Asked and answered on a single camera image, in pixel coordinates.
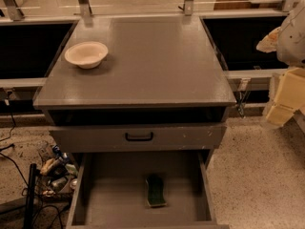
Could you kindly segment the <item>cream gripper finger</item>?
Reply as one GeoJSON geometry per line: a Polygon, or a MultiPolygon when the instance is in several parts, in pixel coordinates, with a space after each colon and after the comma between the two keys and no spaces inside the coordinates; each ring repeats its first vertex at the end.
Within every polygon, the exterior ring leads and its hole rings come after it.
{"type": "Polygon", "coordinates": [[[305,69],[289,68],[278,77],[274,89],[265,117],[270,124],[282,127],[305,106],[305,69]]]}
{"type": "Polygon", "coordinates": [[[262,40],[256,45],[256,49],[260,52],[275,52],[277,46],[277,40],[279,35],[280,27],[275,28],[269,32],[262,40]]]}

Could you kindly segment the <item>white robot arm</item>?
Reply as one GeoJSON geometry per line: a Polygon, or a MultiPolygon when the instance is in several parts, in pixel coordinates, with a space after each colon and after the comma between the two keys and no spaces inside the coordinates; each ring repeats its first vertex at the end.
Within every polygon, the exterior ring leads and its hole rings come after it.
{"type": "Polygon", "coordinates": [[[280,27],[259,41],[256,49],[276,52],[277,59],[288,65],[284,73],[272,76],[263,111],[270,126],[282,127],[305,106],[305,1],[301,0],[280,27]]]}

